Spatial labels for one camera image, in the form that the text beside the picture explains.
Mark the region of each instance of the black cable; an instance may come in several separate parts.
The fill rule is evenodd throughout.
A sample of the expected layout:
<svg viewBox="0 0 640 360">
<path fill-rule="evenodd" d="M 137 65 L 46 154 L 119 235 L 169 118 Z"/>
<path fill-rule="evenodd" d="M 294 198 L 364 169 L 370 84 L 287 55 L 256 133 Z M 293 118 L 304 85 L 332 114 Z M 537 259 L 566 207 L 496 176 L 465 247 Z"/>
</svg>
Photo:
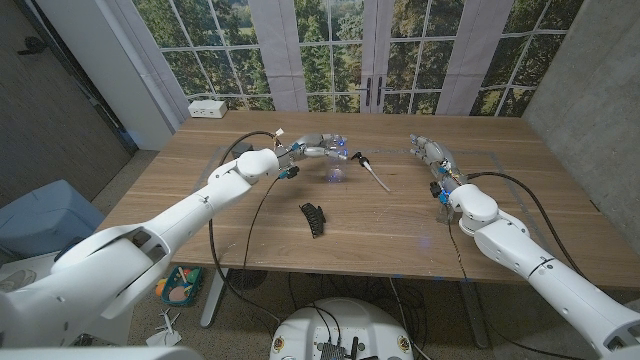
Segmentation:
<svg viewBox="0 0 640 360">
<path fill-rule="evenodd" d="M 224 165 L 224 161 L 227 159 L 227 156 L 229 156 L 229 153 L 231 153 L 231 150 L 233 150 L 234 147 L 236 147 L 236 145 L 238 145 L 242 140 L 253 136 L 253 135 L 267 135 L 269 137 L 271 137 L 272 139 L 276 139 L 276 136 L 268 131 L 252 131 L 250 133 L 246 133 L 242 136 L 240 136 L 236 141 L 233 142 L 233 144 L 231 144 L 231 146 L 229 146 L 227 148 L 227 150 L 224 152 L 224 154 L 222 155 L 222 159 L 220 159 L 220 163 L 218 164 L 218 166 L 222 166 Z"/>
<path fill-rule="evenodd" d="M 262 319 L 260 319 L 258 316 L 256 316 L 255 313 L 253 315 L 253 318 L 258 320 L 260 322 L 260 324 L 262 324 L 262 326 L 264 326 L 264 328 L 267 329 L 267 333 L 269 333 L 269 336 L 273 339 L 273 336 L 275 334 L 273 333 L 273 331 L 271 331 L 271 328 Z"/>
<path fill-rule="evenodd" d="M 284 154 L 279 155 L 279 156 L 278 156 L 278 159 L 280 159 L 281 157 L 283 157 L 283 156 L 285 156 L 285 155 L 288 155 L 288 154 L 289 154 L 290 152 L 292 152 L 292 151 L 293 151 L 293 149 L 289 149 L 289 150 L 287 150 L 287 152 L 285 152 Z"/>
<path fill-rule="evenodd" d="M 460 250 L 458 249 L 458 244 L 453 239 L 453 234 L 451 233 L 451 219 L 449 219 L 449 207 L 445 205 L 447 208 L 447 225 L 449 225 L 449 237 L 451 238 L 451 242 L 453 243 L 453 247 L 456 249 L 456 254 L 458 254 L 458 264 L 460 264 L 460 269 L 462 270 L 462 275 L 464 275 L 464 281 L 468 282 L 467 272 L 464 271 L 464 266 L 462 266 L 462 256 L 460 255 Z"/>
<path fill-rule="evenodd" d="M 333 342 L 331 342 L 331 329 L 329 328 L 329 324 L 327 324 L 327 320 L 324 319 L 324 316 L 322 316 L 322 313 L 320 312 L 320 310 L 318 309 L 318 307 L 316 306 L 316 302 L 312 302 L 313 307 L 316 309 L 316 311 L 318 312 L 318 315 L 320 315 L 320 319 L 322 319 L 322 322 L 324 322 L 324 326 L 327 327 L 327 332 L 329 333 L 329 344 L 333 344 Z"/>
<path fill-rule="evenodd" d="M 272 139 L 275 139 L 276 136 L 270 132 L 267 131 L 253 131 L 250 133 L 247 133 L 245 135 L 242 135 L 241 137 L 239 137 L 236 141 L 234 141 L 231 146 L 229 146 L 227 148 L 227 150 L 224 152 L 224 154 L 222 155 L 222 158 L 220 159 L 220 163 L 218 166 L 222 166 L 224 165 L 224 161 L 227 159 L 227 156 L 229 156 L 229 153 L 231 153 L 231 150 L 238 145 L 242 140 L 253 136 L 253 135 L 267 135 L 269 137 L 271 137 Z M 229 283 L 229 280 L 227 279 L 227 277 L 224 275 L 224 273 L 222 272 L 222 268 L 220 266 L 220 261 L 218 260 L 218 255 L 216 254 L 216 247 L 214 244 L 214 240 L 213 240 L 213 219 L 209 220 L 209 246 L 211 247 L 211 256 L 213 257 L 213 262 L 216 264 L 216 270 L 218 271 L 218 275 L 220 275 L 220 278 L 222 279 L 222 281 L 224 282 L 224 285 L 229 288 L 229 290 L 231 290 L 231 293 L 234 294 L 235 296 L 238 297 L 238 299 L 246 302 L 247 304 L 253 305 L 254 307 L 264 311 L 267 315 L 271 316 L 272 318 L 274 318 L 277 322 L 278 322 L 278 326 L 280 326 L 280 318 L 275 316 L 271 311 L 267 310 L 266 308 L 254 303 L 253 301 L 241 296 L 236 289 L 233 288 L 233 286 L 231 286 L 231 284 Z"/>
<path fill-rule="evenodd" d="M 511 340 L 511 339 L 507 338 L 506 336 L 502 335 L 500 332 L 498 332 L 498 330 L 496 330 L 496 328 L 494 328 L 494 327 L 493 327 L 493 325 L 491 325 L 491 323 L 490 323 L 489 321 L 487 321 L 487 319 L 486 319 L 486 315 L 484 315 L 484 314 L 483 314 L 483 317 L 485 317 L 485 320 L 484 320 L 485 324 L 487 324 L 487 326 L 489 326 L 489 328 L 491 328 L 491 330 L 493 330 L 493 332 L 495 332 L 496 334 L 498 334 L 498 336 L 500 336 L 500 337 L 501 337 L 502 339 L 504 339 L 505 341 L 507 341 L 507 342 L 509 342 L 509 343 L 511 343 L 511 344 L 513 344 L 513 345 L 515 345 L 515 346 L 518 346 L 518 347 L 523 348 L 523 349 L 525 349 L 525 350 L 529 350 L 529 351 L 537 352 L 537 353 L 540 353 L 540 354 L 544 354 L 544 355 L 548 355 L 548 356 L 557 357 L 557 358 L 560 358 L 560 359 L 585 360 L 585 359 L 583 359 L 583 358 L 579 358 L 579 357 L 575 357 L 575 356 L 569 356 L 569 355 L 556 354 L 556 353 L 552 353 L 552 352 L 549 352 L 549 351 L 544 351 L 544 350 L 540 350 L 540 349 L 535 349 L 535 348 L 532 348 L 532 347 L 529 347 L 529 346 L 526 346 L 526 345 L 520 344 L 520 343 L 518 343 L 518 342 L 515 342 L 515 341 L 513 341 L 513 340 Z"/>
<path fill-rule="evenodd" d="M 324 274 L 320 275 L 320 297 L 324 299 Z"/>
<path fill-rule="evenodd" d="M 540 201 L 538 200 L 536 195 L 533 193 L 533 191 L 531 191 L 531 189 L 529 189 L 520 180 L 518 180 L 518 179 L 516 179 L 516 178 L 514 178 L 512 176 L 509 176 L 507 174 L 503 174 L 503 173 L 497 173 L 497 172 L 492 172 L 492 171 L 479 172 L 479 173 L 474 173 L 474 174 L 467 175 L 467 179 L 471 180 L 471 179 L 474 179 L 474 178 L 477 178 L 477 177 L 480 177 L 480 176 L 484 176 L 484 175 L 499 176 L 501 178 L 505 178 L 507 180 L 510 180 L 510 181 L 516 183 L 522 189 L 524 189 L 524 191 L 526 191 L 529 194 L 529 196 L 531 196 L 531 199 L 533 199 L 533 202 L 536 203 L 536 206 L 540 210 L 540 213 L 542 214 L 542 217 L 544 218 L 544 221 L 547 223 L 547 226 L 549 227 L 549 230 L 551 230 L 551 234 L 553 235 L 553 238 L 556 240 L 556 243 L 560 247 L 560 250 L 562 251 L 562 254 L 564 254 L 564 256 L 567 258 L 567 261 L 569 261 L 569 263 L 571 264 L 573 269 L 576 271 L 576 273 L 578 273 L 578 275 L 582 276 L 583 278 L 587 279 L 587 277 L 582 273 L 582 271 L 580 271 L 580 268 L 578 267 L 578 265 L 576 265 L 576 263 L 571 258 L 571 255 L 569 255 L 569 252 L 567 251 L 567 249 L 562 244 L 562 241 L 560 240 L 560 237 L 558 236 L 558 233 L 556 232 L 556 229 L 553 227 L 553 224 L 551 224 L 551 220 L 549 220 L 549 217 L 547 216 L 547 212 L 544 211 L 544 207 L 542 207 L 542 204 L 540 203 Z"/>
<path fill-rule="evenodd" d="M 336 289 L 336 291 L 338 292 L 338 295 L 343 296 L 342 294 L 344 294 L 344 292 L 340 291 L 340 288 L 338 288 L 336 283 L 333 282 L 333 279 L 331 278 L 331 275 L 327 275 L 327 278 L 329 279 L 329 282 L 331 283 L 331 286 L 333 286 L 333 288 Z"/>
<path fill-rule="evenodd" d="M 291 302 L 293 303 L 293 311 L 298 310 L 298 304 L 296 303 L 296 298 L 293 296 L 293 289 L 291 288 L 291 273 L 289 273 L 288 276 L 288 282 L 289 282 L 289 295 L 291 295 Z"/>
<path fill-rule="evenodd" d="M 247 267 L 247 255 L 249 254 L 249 241 L 251 241 L 251 232 L 253 231 L 253 225 L 256 223 L 256 219 L 258 218 L 258 213 L 260 212 L 260 208 L 262 207 L 262 204 L 264 203 L 264 201 L 267 199 L 267 196 L 269 195 L 269 191 L 271 191 L 271 188 L 273 188 L 273 185 L 275 185 L 276 181 L 278 181 L 279 179 L 280 178 L 276 178 L 275 180 L 273 180 L 273 182 L 271 183 L 271 186 L 269 186 L 269 188 L 267 189 L 267 192 L 264 194 L 264 197 L 260 201 L 260 205 L 258 205 L 256 214 L 253 216 L 253 221 L 251 221 L 251 226 L 249 227 L 249 235 L 247 236 L 247 246 L 244 249 L 244 260 L 242 261 L 242 273 L 240 275 L 240 279 L 242 280 L 243 287 L 244 287 L 244 272 Z"/>
<path fill-rule="evenodd" d="M 451 235 L 451 222 L 450 221 L 449 221 L 449 235 Z M 455 240 L 453 240 L 453 235 L 451 235 L 451 241 L 453 241 L 453 243 L 455 245 Z M 469 279 L 467 278 L 467 275 L 464 272 L 464 268 L 462 268 L 462 262 L 460 262 L 460 268 L 462 269 L 462 273 L 464 274 L 464 280 L 465 280 L 465 284 L 462 285 L 462 286 L 471 285 L 469 283 Z M 518 347 L 521 347 L 521 348 L 529 350 L 529 351 L 533 351 L 533 352 L 537 352 L 537 353 L 544 354 L 544 355 L 549 355 L 549 356 L 555 356 L 555 357 L 558 357 L 558 358 L 561 358 L 561 359 L 585 360 L 585 359 L 578 358 L 578 357 L 562 355 L 562 354 L 556 354 L 556 353 L 552 353 L 552 352 L 549 352 L 549 351 L 539 350 L 539 349 L 536 349 L 536 348 L 532 348 L 532 347 L 517 343 L 517 342 L 507 338 L 506 336 L 502 335 L 501 333 L 498 332 L 498 330 L 496 330 L 495 327 L 493 327 L 493 325 L 487 319 L 487 314 L 484 312 L 484 308 L 482 306 L 482 302 L 480 302 L 480 312 L 482 314 L 482 319 L 484 320 L 484 323 L 487 324 L 487 326 L 489 326 L 489 328 L 491 328 L 491 330 L 493 330 L 496 334 L 498 334 L 498 336 L 500 336 L 504 340 L 512 343 L 513 345 L 516 345 Z"/>
<path fill-rule="evenodd" d="M 340 325 L 338 324 L 338 320 L 336 320 L 336 317 L 333 316 L 333 314 L 331 314 L 330 312 L 328 312 L 327 310 L 321 308 L 321 307 L 317 307 L 315 305 L 307 305 L 304 307 L 308 307 L 308 308 L 314 308 L 316 310 L 320 310 L 324 313 L 326 313 L 327 315 L 331 316 L 331 318 L 333 319 L 333 321 L 336 323 L 336 327 L 338 327 L 338 343 L 337 346 L 340 346 L 340 343 L 342 342 L 342 332 L 340 331 Z"/>
<path fill-rule="evenodd" d="M 231 284 L 229 283 L 229 280 L 227 279 L 226 276 L 224 276 L 224 273 L 222 272 L 222 268 L 220 267 L 220 261 L 218 260 L 218 255 L 216 254 L 216 247 L 213 243 L 213 220 L 209 220 L 209 245 L 211 247 L 211 254 L 213 255 L 213 261 L 216 264 L 216 270 L 218 270 L 218 275 L 220 275 L 220 277 L 222 278 L 222 281 L 224 282 L 224 285 L 229 288 L 229 290 L 231 290 L 231 293 L 233 293 L 235 296 L 238 297 L 238 299 L 246 302 L 247 304 L 253 305 L 256 308 L 264 311 L 267 315 L 271 316 L 272 318 L 274 318 L 277 322 L 278 322 L 278 326 L 280 326 L 280 318 L 273 315 L 273 313 L 267 309 L 265 309 L 264 307 L 254 303 L 253 301 L 240 296 L 240 294 L 238 294 L 238 292 L 236 291 L 236 289 L 233 288 L 233 286 L 231 286 Z"/>
</svg>

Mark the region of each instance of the black tool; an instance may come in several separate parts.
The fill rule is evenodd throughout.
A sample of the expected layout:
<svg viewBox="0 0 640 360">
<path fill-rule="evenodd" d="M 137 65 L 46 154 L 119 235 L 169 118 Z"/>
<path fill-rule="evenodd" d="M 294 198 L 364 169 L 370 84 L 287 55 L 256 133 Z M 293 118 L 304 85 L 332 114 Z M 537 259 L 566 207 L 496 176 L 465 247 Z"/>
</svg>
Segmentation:
<svg viewBox="0 0 640 360">
<path fill-rule="evenodd" d="M 362 153 L 360 151 L 358 151 L 357 153 L 355 153 L 352 157 L 351 160 L 353 159 L 358 159 L 358 162 L 360 163 L 360 166 L 364 167 L 364 163 L 369 163 L 369 159 L 367 159 L 366 157 L 362 156 Z"/>
<path fill-rule="evenodd" d="M 311 203 L 306 203 L 300 206 L 300 210 L 302 210 L 302 213 L 309 222 L 313 238 L 315 239 L 316 236 L 322 235 L 324 233 L 324 223 L 327 222 L 324 213 L 322 213 L 322 208 L 320 206 L 316 208 Z"/>
</svg>

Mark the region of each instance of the wire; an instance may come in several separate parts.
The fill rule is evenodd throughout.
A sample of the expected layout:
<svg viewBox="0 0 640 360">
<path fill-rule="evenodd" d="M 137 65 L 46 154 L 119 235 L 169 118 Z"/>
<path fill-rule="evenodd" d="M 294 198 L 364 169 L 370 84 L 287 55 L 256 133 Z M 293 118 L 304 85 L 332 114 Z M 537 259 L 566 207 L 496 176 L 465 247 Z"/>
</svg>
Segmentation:
<svg viewBox="0 0 640 360">
<path fill-rule="evenodd" d="M 316 302 L 312 302 L 313 307 L 316 309 L 316 311 L 318 312 L 318 315 L 320 315 L 320 319 L 322 319 L 322 321 L 324 322 L 324 326 L 327 327 L 327 332 L 329 333 L 329 344 L 333 344 L 333 342 L 331 341 L 331 329 L 329 329 L 329 324 L 327 324 L 327 320 L 324 319 L 324 316 L 322 316 L 322 313 L 320 312 L 320 310 L 318 309 L 318 307 L 316 306 Z"/>
<path fill-rule="evenodd" d="M 393 285 L 393 279 L 389 278 L 389 282 L 391 283 L 391 288 L 393 289 L 393 293 L 396 295 L 396 300 L 398 301 L 398 307 L 400 308 L 400 315 L 402 316 L 402 323 L 404 324 L 404 328 L 407 328 L 407 320 L 404 318 L 404 311 L 402 310 L 402 305 L 400 304 L 400 296 L 398 296 L 398 292 L 396 291 L 396 286 Z"/>
<path fill-rule="evenodd" d="M 427 354 L 425 354 L 424 351 L 422 351 L 422 349 L 420 349 L 418 345 L 413 342 L 413 340 L 411 340 L 411 344 L 413 344 L 413 348 L 416 349 L 420 353 L 420 355 L 424 356 L 424 358 L 427 360 L 431 360 L 431 358 Z"/>
<path fill-rule="evenodd" d="M 585 360 L 583 358 L 579 358 L 579 357 L 575 357 L 575 356 L 569 356 L 569 355 L 562 355 L 562 354 L 556 354 L 553 352 L 549 352 L 549 351 L 544 351 L 544 350 L 540 350 L 540 349 L 536 349 L 536 348 L 532 348 L 523 344 L 520 344 L 518 342 L 515 342 L 509 338 L 507 338 L 506 336 L 502 335 L 500 332 L 498 332 L 498 330 L 496 330 L 496 328 L 493 327 L 493 325 L 491 325 L 491 323 L 489 321 L 487 321 L 486 319 L 486 315 L 483 313 L 483 317 L 485 318 L 484 322 L 485 324 L 487 324 L 487 326 L 489 326 L 489 328 L 491 328 L 491 330 L 493 330 L 493 332 L 495 332 L 498 336 L 500 336 L 502 339 L 504 339 L 505 341 L 518 346 L 520 348 L 523 348 L 525 350 L 529 350 L 529 351 L 533 351 L 533 352 L 537 352 L 539 354 L 544 354 L 544 355 L 548 355 L 548 356 L 553 356 L 553 357 L 557 357 L 560 359 L 570 359 L 570 360 Z"/>
<path fill-rule="evenodd" d="M 287 152 L 285 152 L 284 154 L 282 154 L 282 155 L 278 156 L 278 159 L 280 159 L 281 157 L 283 157 L 283 156 L 285 156 L 285 155 L 288 155 L 288 154 L 289 154 L 290 152 L 292 152 L 292 151 L 293 151 L 293 149 L 289 149 L 289 150 L 287 150 Z"/>
<path fill-rule="evenodd" d="M 321 307 L 317 307 L 314 305 L 307 305 L 307 306 L 303 306 L 303 307 L 308 307 L 308 308 L 314 308 L 316 310 L 320 310 L 324 313 L 326 313 L 327 315 L 331 316 L 331 318 L 333 319 L 333 321 L 336 323 L 336 327 L 338 328 L 338 342 L 336 346 L 340 346 L 340 342 L 342 342 L 342 332 L 340 331 L 340 325 L 338 324 L 338 320 L 336 320 L 336 317 L 333 316 L 333 314 L 331 314 L 330 312 L 328 312 L 327 310 L 321 308 Z"/>
<path fill-rule="evenodd" d="M 218 166 L 222 166 L 224 165 L 224 161 L 227 159 L 227 156 L 229 156 L 229 153 L 231 153 L 231 150 L 238 145 L 242 140 L 253 136 L 253 135 L 267 135 L 269 137 L 271 137 L 272 139 L 276 140 L 276 144 L 278 144 L 280 141 L 276 139 L 276 136 L 270 132 L 267 131 L 253 131 L 247 134 L 242 135 L 241 137 L 239 137 L 236 141 L 234 141 L 231 146 L 229 146 L 227 148 L 227 150 L 225 150 L 224 154 L 222 155 L 222 158 L 220 159 L 220 163 Z M 209 220 L 209 246 L 211 247 L 211 256 L 213 257 L 213 262 L 216 264 L 216 270 L 218 271 L 218 275 L 220 275 L 220 278 L 222 279 L 222 281 L 224 282 L 224 285 L 229 288 L 229 290 L 231 290 L 231 293 L 233 293 L 236 297 L 238 297 L 238 299 L 246 302 L 247 304 L 253 305 L 254 307 L 262 310 L 265 314 L 269 315 L 270 317 L 272 317 L 273 319 L 276 320 L 276 322 L 278 323 L 277 326 L 280 326 L 280 318 L 275 316 L 271 311 L 267 310 L 266 308 L 254 303 L 253 301 L 243 297 L 242 295 L 238 294 L 238 292 L 236 291 L 236 289 L 233 288 L 233 286 L 231 286 L 231 284 L 229 283 L 229 280 L 227 279 L 227 277 L 224 275 L 224 273 L 222 272 L 222 267 L 220 266 L 220 261 L 218 260 L 218 255 L 216 254 L 216 247 L 214 244 L 214 240 L 213 240 L 213 219 Z"/>
<path fill-rule="evenodd" d="M 220 267 L 220 261 L 218 260 L 218 255 L 216 254 L 216 247 L 213 243 L 213 220 L 209 220 L 209 245 L 211 247 L 211 254 L 213 255 L 213 261 L 216 264 L 216 270 L 218 270 L 218 275 L 220 275 L 220 277 L 222 278 L 222 281 L 224 282 L 225 286 L 229 288 L 229 290 L 231 290 L 231 292 L 238 297 L 238 299 L 246 302 L 247 304 L 253 305 L 256 308 L 264 311 L 265 314 L 271 316 L 273 319 L 275 319 L 278 322 L 278 326 L 280 326 L 280 318 L 273 315 L 273 313 L 267 309 L 265 309 L 264 307 L 254 303 L 253 301 L 241 296 L 240 294 L 238 294 L 238 292 L 236 291 L 236 289 L 233 288 L 233 286 L 231 286 L 231 284 L 229 283 L 229 280 L 227 279 L 226 276 L 224 276 L 224 273 L 222 272 L 222 268 Z"/>
<path fill-rule="evenodd" d="M 398 295 L 398 291 L 396 290 L 396 286 L 393 284 L 393 278 L 389 278 L 389 282 L 391 283 L 391 289 L 393 290 L 394 295 L 396 296 L 396 300 L 398 301 L 398 307 L 400 308 L 400 315 L 402 316 L 402 323 L 404 324 L 404 328 L 407 329 L 407 331 L 409 332 L 409 329 L 407 328 L 407 322 L 405 320 L 404 317 L 404 311 L 402 309 L 402 304 L 400 302 L 400 296 Z M 418 318 L 418 325 L 420 325 L 420 316 L 417 316 Z M 425 354 L 422 349 L 420 349 L 416 343 L 413 341 L 413 339 L 410 339 L 411 343 L 413 344 L 414 349 L 418 350 L 418 352 L 420 353 L 420 355 L 424 356 L 425 359 L 427 360 L 431 360 L 431 358 L 429 356 L 427 356 L 427 354 Z"/>
<path fill-rule="evenodd" d="M 291 295 L 291 302 L 293 303 L 293 311 L 298 310 L 298 304 L 296 303 L 296 298 L 293 296 L 293 289 L 291 288 L 291 273 L 288 276 L 289 282 L 289 295 Z"/>
<path fill-rule="evenodd" d="M 251 221 L 251 226 L 249 227 L 249 235 L 247 236 L 247 246 L 244 249 L 244 260 L 242 261 L 242 273 L 241 273 L 241 279 L 242 279 L 242 285 L 244 287 L 244 272 L 245 269 L 247 267 L 247 255 L 249 254 L 249 241 L 251 241 L 251 232 L 253 231 L 253 225 L 256 223 L 256 219 L 258 218 L 258 213 L 260 212 L 260 208 L 262 207 L 262 204 L 264 203 L 264 201 L 267 199 L 267 195 L 269 195 L 269 191 L 271 191 L 271 188 L 273 188 L 273 185 L 276 184 L 276 181 L 278 181 L 280 178 L 276 177 L 275 180 L 273 180 L 273 182 L 271 183 L 271 186 L 269 186 L 269 188 L 267 189 L 267 192 L 264 194 L 264 197 L 262 198 L 262 200 L 260 201 L 260 205 L 258 205 L 258 210 L 256 210 L 256 214 L 253 216 L 253 221 Z"/>
<path fill-rule="evenodd" d="M 447 225 L 449 225 L 449 237 L 451 238 L 451 242 L 453 243 L 453 247 L 456 248 L 456 254 L 458 254 L 458 264 L 460 264 L 460 270 L 462 270 L 462 275 L 464 275 L 464 281 L 469 281 L 467 278 L 467 272 L 464 271 L 464 266 L 462 266 L 462 256 L 460 255 L 460 250 L 458 249 L 458 244 L 453 239 L 453 234 L 451 233 L 451 219 L 449 219 L 449 207 L 445 205 L 447 208 Z"/>
<path fill-rule="evenodd" d="M 234 141 L 231 146 L 229 146 L 227 148 L 227 150 L 225 150 L 224 154 L 222 154 L 222 159 L 220 159 L 220 163 L 218 164 L 218 166 L 222 166 L 224 165 L 224 161 L 227 159 L 227 156 L 229 156 L 229 153 L 231 153 L 231 150 L 236 147 L 236 145 L 238 145 L 242 140 L 253 136 L 253 135 L 267 135 L 270 136 L 272 139 L 275 139 L 276 143 L 280 143 L 280 140 L 276 139 L 276 136 L 268 131 L 252 131 L 250 133 L 246 133 L 242 136 L 240 136 L 236 141 Z"/>
<path fill-rule="evenodd" d="M 479 172 L 479 173 L 474 173 L 474 174 L 467 175 L 467 179 L 471 180 L 471 179 L 474 179 L 474 178 L 477 178 L 477 177 L 480 177 L 480 176 L 484 176 L 484 175 L 498 176 L 498 177 L 502 177 L 502 178 L 505 178 L 507 180 L 510 180 L 510 181 L 516 183 L 521 188 L 523 188 L 524 191 L 526 191 L 529 194 L 529 196 L 531 196 L 531 199 L 533 199 L 533 202 L 536 203 L 536 206 L 540 210 L 540 213 L 542 214 L 542 217 L 544 218 L 544 221 L 547 223 L 547 226 L 549 227 L 549 230 L 551 230 L 551 234 L 553 235 L 553 238 L 556 240 L 556 243 L 560 247 L 560 250 L 562 251 L 562 254 L 564 254 L 564 256 L 567 258 L 567 261 L 569 261 L 569 263 L 571 264 L 573 269 L 578 273 L 578 275 L 580 275 L 583 278 L 587 279 L 587 277 L 584 275 L 584 273 L 582 273 L 582 271 L 580 271 L 580 268 L 578 267 L 578 265 L 576 265 L 576 263 L 571 258 L 571 255 L 569 255 L 569 252 L 567 251 L 567 249 L 562 244 L 562 241 L 560 240 L 560 237 L 558 236 L 558 233 L 556 232 L 556 229 L 553 227 L 553 224 L 551 224 L 551 220 L 549 220 L 549 217 L 547 216 L 547 212 L 544 211 L 544 207 L 542 207 L 542 204 L 540 203 L 540 201 L 538 200 L 536 195 L 533 193 L 533 191 L 531 191 L 531 189 L 529 189 L 520 180 L 518 180 L 518 179 L 516 179 L 516 178 L 514 178 L 512 176 L 509 176 L 507 174 L 503 174 L 503 173 L 497 173 L 497 172 L 492 172 L 492 171 Z"/>
<path fill-rule="evenodd" d="M 455 245 L 456 242 L 453 239 L 453 235 L 451 234 L 451 221 L 449 221 L 449 235 L 451 236 L 451 241 L 453 241 L 454 246 L 456 247 L 456 252 L 458 252 L 458 262 L 460 264 L 460 269 L 462 270 L 462 273 L 464 275 L 464 280 L 466 282 L 467 285 L 471 285 L 469 283 L 469 279 L 467 278 L 467 274 L 464 271 L 464 268 L 462 267 L 462 260 L 460 258 L 460 252 L 458 251 L 458 246 Z M 573 356 L 568 356 L 568 355 L 562 355 L 562 354 L 556 354 L 556 353 L 552 353 L 552 352 L 548 352 L 548 351 L 544 351 L 544 350 L 539 350 L 536 348 L 532 348 L 532 347 L 528 347 L 525 345 L 522 345 L 520 343 L 517 343 L 509 338 L 507 338 L 506 336 L 502 335 L 501 333 L 498 332 L 498 330 L 496 330 L 495 327 L 493 327 L 493 325 L 489 322 L 489 320 L 487 319 L 487 314 L 484 312 L 484 308 L 482 306 L 482 302 L 480 301 L 480 296 L 478 296 L 478 301 L 480 302 L 480 312 L 482 313 L 482 319 L 484 320 L 485 324 L 487 324 L 487 326 L 489 326 L 489 328 L 491 328 L 491 330 L 493 330 L 496 334 L 498 334 L 498 336 L 500 336 L 501 338 L 503 338 L 504 340 L 512 343 L 513 345 L 516 345 L 518 347 L 521 347 L 523 349 L 529 350 L 529 351 L 533 351 L 533 352 L 537 352 L 540 354 L 544 354 L 544 355 L 549 355 L 549 356 L 555 356 L 561 359 L 571 359 L 571 360 L 585 360 L 582 358 L 578 358 L 578 357 L 573 357 Z"/>
</svg>

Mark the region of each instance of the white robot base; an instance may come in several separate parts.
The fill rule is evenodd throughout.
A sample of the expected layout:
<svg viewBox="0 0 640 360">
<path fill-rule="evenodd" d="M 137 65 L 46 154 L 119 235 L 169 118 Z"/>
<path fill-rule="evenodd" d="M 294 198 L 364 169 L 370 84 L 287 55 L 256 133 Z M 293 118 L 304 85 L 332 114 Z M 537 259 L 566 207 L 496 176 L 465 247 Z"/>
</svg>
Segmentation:
<svg viewBox="0 0 640 360">
<path fill-rule="evenodd" d="M 271 360 L 413 359 L 406 330 L 380 308 L 349 298 L 319 300 L 315 307 L 303 307 L 278 327 Z M 340 326 L 340 339 L 338 326 L 328 313 Z"/>
</svg>

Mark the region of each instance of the table leg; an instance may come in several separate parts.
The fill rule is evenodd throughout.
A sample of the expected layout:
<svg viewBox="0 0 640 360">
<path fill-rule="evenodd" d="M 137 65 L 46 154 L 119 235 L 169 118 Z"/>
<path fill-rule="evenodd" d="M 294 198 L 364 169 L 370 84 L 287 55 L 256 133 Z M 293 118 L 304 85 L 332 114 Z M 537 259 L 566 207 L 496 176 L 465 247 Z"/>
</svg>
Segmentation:
<svg viewBox="0 0 640 360">
<path fill-rule="evenodd" d="M 460 292 L 462 294 L 464 307 L 467 310 L 467 316 L 469 317 L 473 341 L 479 349 L 486 349 L 490 346 L 489 336 L 487 335 L 487 328 L 484 324 L 476 284 L 462 281 L 460 282 Z"/>
<path fill-rule="evenodd" d="M 227 276 L 229 273 L 229 269 L 221 269 L 224 276 Z M 200 326 L 203 328 L 209 328 L 213 325 L 213 319 L 218 310 L 218 306 L 220 305 L 220 301 L 222 300 L 222 292 L 225 289 L 224 281 L 218 274 L 216 270 L 213 274 L 213 280 L 211 282 L 211 289 L 209 290 L 209 294 L 207 295 L 207 303 L 204 305 L 204 310 L 202 310 L 202 317 L 200 318 Z"/>
</svg>

